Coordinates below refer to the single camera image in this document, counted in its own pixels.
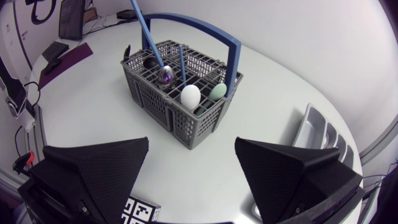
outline white wall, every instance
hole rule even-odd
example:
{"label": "white wall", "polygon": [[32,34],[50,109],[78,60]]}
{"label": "white wall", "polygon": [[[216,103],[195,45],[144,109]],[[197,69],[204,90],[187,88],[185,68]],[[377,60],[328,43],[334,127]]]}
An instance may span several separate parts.
{"label": "white wall", "polygon": [[[380,154],[369,161],[365,166],[362,167],[364,176],[387,174],[390,164],[396,162],[398,159],[398,136],[390,142],[390,144],[383,149]],[[391,172],[397,165],[392,165],[390,168]],[[363,180],[363,185],[367,186],[369,184],[375,183],[380,180],[381,177],[370,177]],[[366,187],[365,190],[371,190],[374,186]]]}
{"label": "white wall", "polygon": [[97,15],[115,15],[125,9],[132,9],[130,0],[93,0],[93,5],[97,8]]}
{"label": "white wall", "polygon": [[27,83],[30,68],[19,44],[12,4],[5,4],[0,12],[0,55],[10,75]]}
{"label": "white wall", "polygon": [[[18,42],[12,4],[5,4],[0,11],[0,56],[10,75],[25,82],[25,76],[26,74],[30,75],[30,69]],[[3,92],[0,91],[0,169],[12,170],[12,164],[18,158],[14,135],[19,126],[19,122],[12,117],[4,101]],[[17,142],[19,150],[23,154],[25,151],[23,130],[19,131]]]}
{"label": "white wall", "polygon": [[[36,14],[38,19],[47,17],[51,8],[51,2],[51,0],[46,0],[37,4]],[[19,32],[21,35],[24,34],[22,42],[30,63],[33,66],[40,54],[58,38],[61,1],[57,1],[51,17],[40,25],[32,23],[30,18],[32,9],[33,4],[27,6],[23,0],[16,1]]]}
{"label": "white wall", "polygon": [[378,0],[138,4],[145,13],[174,12],[207,21],[301,76],[340,112],[359,151],[398,113],[398,46]]}

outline green egg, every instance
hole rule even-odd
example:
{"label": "green egg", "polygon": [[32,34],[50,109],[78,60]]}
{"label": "green egg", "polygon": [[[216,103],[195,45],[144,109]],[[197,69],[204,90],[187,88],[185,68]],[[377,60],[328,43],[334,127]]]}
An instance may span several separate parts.
{"label": "green egg", "polygon": [[209,94],[209,98],[211,100],[218,100],[221,97],[223,97],[225,93],[226,93],[226,85],[224,83],[220,83],[214,86],[214,88]]}

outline blue stick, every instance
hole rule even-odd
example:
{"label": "blue stick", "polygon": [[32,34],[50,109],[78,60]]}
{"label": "blue stick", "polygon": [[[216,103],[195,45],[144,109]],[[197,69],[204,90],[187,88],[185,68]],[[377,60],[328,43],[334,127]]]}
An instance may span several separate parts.
{"label": "blue stick", "polygon": [[184,87],[186,87],[186,83],[185,83],[185,67],[184,67],[184,58],[182,56],[182,46],[181,44],[178,45],[178,49],[180,50],[180,67],[181,67],[181,77],[182,77],[182,81],[184,82]]}
{"label": "blue stick", "polygon": [[138,17],[139,23],[141,23],[142,30],[144,31],[145,36],[147,37],[149,45],[155,53],[156,61],[159,64],[159,66],[162,68],[164,66],[163,60],[160,57],[159,52],[157,51],[154,40],[152,40],[152,37],[150,36],[149,29],[148,29],[147,24],[145,23],[145,20],[141,14],[141,11],[139,10],[138,4],[137,4],[136,0],[131,0],[131,3],[132,3],[132,7],[134,8],[134,11]]}

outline gray plastic basket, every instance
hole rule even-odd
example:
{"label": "gray plastic basket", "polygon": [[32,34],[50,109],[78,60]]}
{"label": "gray plastic basket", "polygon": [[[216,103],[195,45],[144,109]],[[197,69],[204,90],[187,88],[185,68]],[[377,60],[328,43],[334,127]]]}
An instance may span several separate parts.
{"label": "gray plastic basket", "polygon": [[[179,43],[171,40],[156,44],[164,64],[172,67],[177,76],[175,88],[171,90],[163,91],[158,88],[157,75],[160,70],[158,65],[150,70],[142,65],[146,58],[154,56],[151,49],[140,50],[121,64],[134,101],[164,129],[172,131],[174,137],[184,146],[193,149],[218,127],[243,75],[236,72],[230,94],[213,101],[208,95],[215,85],[225,82],[227,66],[219,60],[183,45],[185,84],[196,85],[201,93],[200,104],[189,111],[180,102],[184,82],[181,78],[178,45]],[[203,105],[207,101],[211,104],[205,108]],[[202,114],[198,114],[200,108],[204,110]]]}

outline white table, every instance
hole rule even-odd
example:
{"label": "white table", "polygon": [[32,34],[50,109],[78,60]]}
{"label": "white table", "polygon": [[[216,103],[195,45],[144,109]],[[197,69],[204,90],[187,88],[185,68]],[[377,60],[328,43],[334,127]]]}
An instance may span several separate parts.
{"label": "white table", "polygon": [[[227,58],[227,46],[183,24],[154,20],[152,36],[155,42],[170,39],[213,58]],[[291,145],[309,102],[343,134],[354,151],[353,169],[362,174],[353,137],[333,105],[300,77],[247,47],[242,46],[238,67],[244,78],[227,114],[190,151],[130,96],[120,61],[128,44],[132,53],[141,48],[139,23],[101,30],[83,41],[94,54],[42,89],[39,105],[47,143],[73,147],[147,136],[149,152],[132,193],[162,206],[160,222],[260,223],[250,212],[254,200],[234,152],[235,138]],[[46,64],[40,56],[33,80]],[[356,223],[360,208],[361,203],[345,223]]]}

